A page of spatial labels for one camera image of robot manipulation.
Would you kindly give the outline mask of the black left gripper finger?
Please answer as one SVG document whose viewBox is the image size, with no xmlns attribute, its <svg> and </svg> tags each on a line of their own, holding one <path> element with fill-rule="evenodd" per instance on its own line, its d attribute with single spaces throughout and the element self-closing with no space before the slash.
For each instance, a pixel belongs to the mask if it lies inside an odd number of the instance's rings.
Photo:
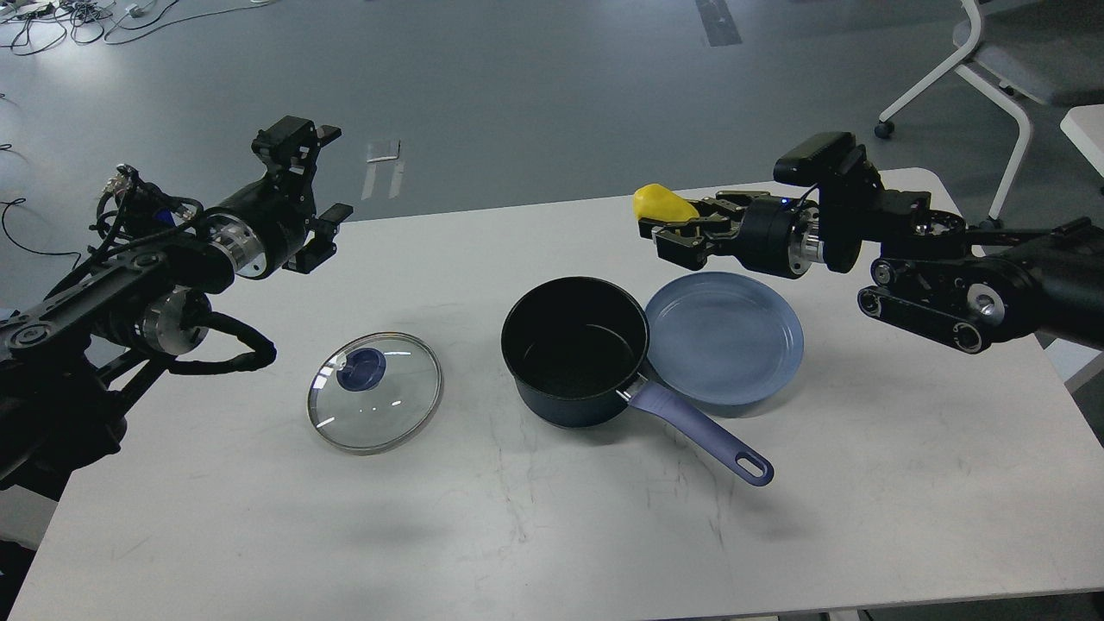
<svg viewBox="0 0 1104 621">
<path fill-rule="evenodd" d="M 259 158 L 266 185 L 280 194 L 308 194 L 323 147 L 342 137 L 337 126 L 284 116 L 268 129 L 257 131 L 251 150 Z"/>
<path fill-rule="evenodd" d="M 336 202 L 321 215 L 314 215 L 308 221 L 308 239 L 300 250 L 291 254 L 285 262 L 285 270 L 309 274 L 323 262 L 336 254 L 336 236 L 340 225 L 349 215 L 354 214 L 354 207 Z"/>
</svg>

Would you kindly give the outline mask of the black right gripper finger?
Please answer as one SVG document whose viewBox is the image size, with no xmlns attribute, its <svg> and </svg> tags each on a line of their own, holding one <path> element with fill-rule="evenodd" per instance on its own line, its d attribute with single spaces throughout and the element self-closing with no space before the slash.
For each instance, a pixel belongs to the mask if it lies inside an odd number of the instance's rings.
<svg viewBox="0 0 1104 621">
<path fill-rule="evenodd" d="M 654 244 L 660 260 L 699 271 L 714 256 L 734 256 L 741 227 L 728 229 L 679 229 L 654 227 Z"/>
<path fill-rule="evenodd" d="M 654 227 L 671 227 L 679 229 L 728 229 L 737 227 L 743 220 L 743 215 L 751 204 L 757 199 L 768 199 L 769 193 L 765 191 L 719 191 L 713 197 L 705 199 L 687 199 L 692 204 L 699 217 L 686 223 L 656 223 L 656 221 L 637 221 L 637 229 L 640 236 L 654 236 Z"/>
</svg>

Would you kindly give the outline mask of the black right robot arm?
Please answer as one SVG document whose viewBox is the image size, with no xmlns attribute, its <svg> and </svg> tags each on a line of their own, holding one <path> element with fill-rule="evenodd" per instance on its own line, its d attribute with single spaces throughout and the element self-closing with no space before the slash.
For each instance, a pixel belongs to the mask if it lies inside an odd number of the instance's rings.
<svg viewBox="0 0 1104 621">
<path fill-rule="evenodd" d="M 1078 217 L 1053 229 L 973 227 L 936 210 L 926 191 L 887 188 L 853 134 L 820 133 L 776 161 L 773 178 L 797 198 L 718 191 L 684 199 L 662 185 L 631 197 L 639 233 L 687 270 L 713 256 L 776 278 L 813 263 L 856 266 L 867 242 L 880 252 L 862 313 L 967 354 L 1038 331 L 1101 348 L 1101 228 Z"/>
</svg>

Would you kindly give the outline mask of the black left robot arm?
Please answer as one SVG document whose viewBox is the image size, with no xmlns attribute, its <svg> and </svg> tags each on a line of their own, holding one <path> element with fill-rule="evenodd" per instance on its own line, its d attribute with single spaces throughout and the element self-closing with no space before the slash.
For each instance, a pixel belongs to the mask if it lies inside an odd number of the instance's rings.
<svg viewBox="0 0 1104 621">
<path fill-rule="evenodd" d="M 259 180 L 216 206 L 121 165 L 96 204 L 91 255 L 3 320 L 3 490 L 59 499 L 72 472 L 121 451 L 126 415 L 163 373 L 221 376 L 275 345 L 210 298 L 236 278 L 308 274 L 336 254 L 351 206 L 319 212 L 321 149 L 342 130 L 285 116 L 253 138 Z"/>
</svg>

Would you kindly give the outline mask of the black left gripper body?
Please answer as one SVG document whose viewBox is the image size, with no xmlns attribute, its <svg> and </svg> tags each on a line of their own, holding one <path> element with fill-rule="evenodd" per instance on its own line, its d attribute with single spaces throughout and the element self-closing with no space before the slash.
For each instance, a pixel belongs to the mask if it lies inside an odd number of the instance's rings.
<svg viewBox="0 0 1104 621">
<path fill-rule="evenodd" d="M 205 239 L 241 278 L 268 278 L 306 244 L 314 215 L 309 180 L 293 173 L 287 185 L 265 176 L 205 213 Z"/>
</svg>

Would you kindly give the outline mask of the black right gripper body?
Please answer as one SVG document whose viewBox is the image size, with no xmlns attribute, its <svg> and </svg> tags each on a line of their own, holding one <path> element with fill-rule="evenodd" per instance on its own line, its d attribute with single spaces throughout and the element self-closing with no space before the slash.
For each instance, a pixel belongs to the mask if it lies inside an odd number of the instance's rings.
<svg viewBox="0 0 1104 621">
<path fill-rule="evenodd" d="M 740 263 L 776 278 L 800 278 L 811 266 L 803 255 L 803 232 L 811 207 L 805 199 L 758 194 L 740 222 Z"/>
</svg>

